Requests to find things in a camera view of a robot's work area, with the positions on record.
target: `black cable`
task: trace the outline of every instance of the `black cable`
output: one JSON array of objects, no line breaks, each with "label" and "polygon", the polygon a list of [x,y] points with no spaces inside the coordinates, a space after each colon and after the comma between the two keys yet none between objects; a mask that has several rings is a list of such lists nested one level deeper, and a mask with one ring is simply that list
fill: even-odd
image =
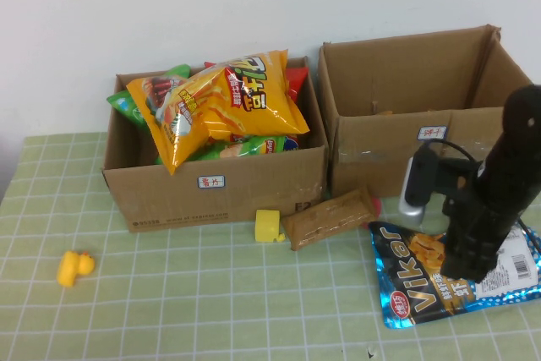
[{"label": "black cable", "polygon": [[470,162],[477,162],[477,160],[475,158],[473,158],[473,156],[469,152],[464,150],[458,144],[453,143],[452,141],[447,141],[446,139],[430,139],[425,144],[430,145],[432,143],[440,143],[440,144],[444,144],[444,145],[449,145],[450,147],[454,148],[455,150],[461,152],[468,160],[470,160]]},{"label": "black cable", "polygon": [[530,232],[530,229],[527,228],[527,226],[524,224],[524,222],[522,221],[520,217],[518,218],[518,224],[520,225],[520,227],[522,227],[522,230],[524,230],[524,232],[527,234],[528,238],[533,244],[533,247],[535,247],[538,253],[541,254],[541,247],[539,247],[538,241],[535,239],[532,232]]}]

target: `orange chip bag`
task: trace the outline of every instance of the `orange chip bag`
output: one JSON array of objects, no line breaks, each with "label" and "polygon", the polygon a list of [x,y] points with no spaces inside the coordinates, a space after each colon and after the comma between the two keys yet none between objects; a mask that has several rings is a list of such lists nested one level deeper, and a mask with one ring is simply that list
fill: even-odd
[{"label": "orange chip bag", "polygon": [[287,51],[271,51],[219,63],[190,79],[135,79],[128,90],[173,174],[210,137],[307,133],[287,95],[286,64]]}]

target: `yellow toy block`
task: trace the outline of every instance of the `yellow toy block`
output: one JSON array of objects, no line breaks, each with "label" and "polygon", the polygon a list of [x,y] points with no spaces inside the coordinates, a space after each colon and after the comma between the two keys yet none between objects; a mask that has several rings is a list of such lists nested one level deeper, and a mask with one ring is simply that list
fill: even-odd
[{"label": "yellow toy block", "polygon": [[90,274],[95,265],[94,259],[88,253],[79,255],[74,251],[66,251],[58,267],[57,281],[63,287],[72,287],[77,275]]},{"label": "yellow toy block", "polygon": [[286,236],[280,233],[280,211],[255,212],[255,241],[272,243],[284,241]]}]

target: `open cardboard box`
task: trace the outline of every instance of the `open cardboard box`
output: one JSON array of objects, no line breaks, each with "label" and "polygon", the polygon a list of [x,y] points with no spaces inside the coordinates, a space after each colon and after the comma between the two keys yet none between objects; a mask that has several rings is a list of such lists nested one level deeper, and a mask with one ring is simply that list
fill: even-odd
[{"label": "open cardboard box", "polygon": [[[308,67],[308,60],[291,59],[287,66]],[[164,72],[117,75],[114,91]],[[152,165],[156,147],[150,134],[112,109],[103,176],[128,229],[252,221],[258,209],[287,216],[319,203],[326,186],[327,140],[310,75],[298,106],[310,128],[299,137],[301,150],[185,162],[173,176],[163,165]]]},{"label": "open cardboard box", "polygon": [[375,196],[398,195],[407,160],[430,138],[484,159],[501,133],[507,96],[531,83],[492,25],[325,43],[319,77],[334,196],[360,183]]}]

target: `white wall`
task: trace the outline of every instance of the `white wall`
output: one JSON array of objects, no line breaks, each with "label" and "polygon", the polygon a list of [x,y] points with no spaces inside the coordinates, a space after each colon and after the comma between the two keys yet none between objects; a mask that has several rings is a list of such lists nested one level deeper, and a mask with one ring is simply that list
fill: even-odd
[{"label": "white wall", "polygon": [[539,21],[539,0],[0,0],[0,194],[26,135],[106,130],[115,73],[491,23],[541,82]]}]

